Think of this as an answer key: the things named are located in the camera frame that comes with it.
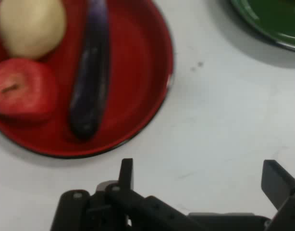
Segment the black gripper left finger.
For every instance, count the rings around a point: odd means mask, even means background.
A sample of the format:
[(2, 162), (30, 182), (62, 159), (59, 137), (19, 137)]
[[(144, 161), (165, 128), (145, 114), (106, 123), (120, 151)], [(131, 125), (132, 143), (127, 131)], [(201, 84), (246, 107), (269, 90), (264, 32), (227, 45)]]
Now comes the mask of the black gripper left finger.
[(93, 195), (71, 190), (60, 197), (52, 231), (201, 231), (203, 228), (156, 197), (133, 190), (133, 159), (122, 160), (117, 181)]

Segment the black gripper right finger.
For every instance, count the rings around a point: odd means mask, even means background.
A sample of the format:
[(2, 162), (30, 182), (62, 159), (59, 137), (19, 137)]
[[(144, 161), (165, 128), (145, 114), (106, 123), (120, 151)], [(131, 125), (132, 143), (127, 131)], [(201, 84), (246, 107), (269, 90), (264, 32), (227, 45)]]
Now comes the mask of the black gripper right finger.
[(267, 231), (295, 231), (295, 178), (277, 161), (264, 160), (261, 188), (274, 207)]

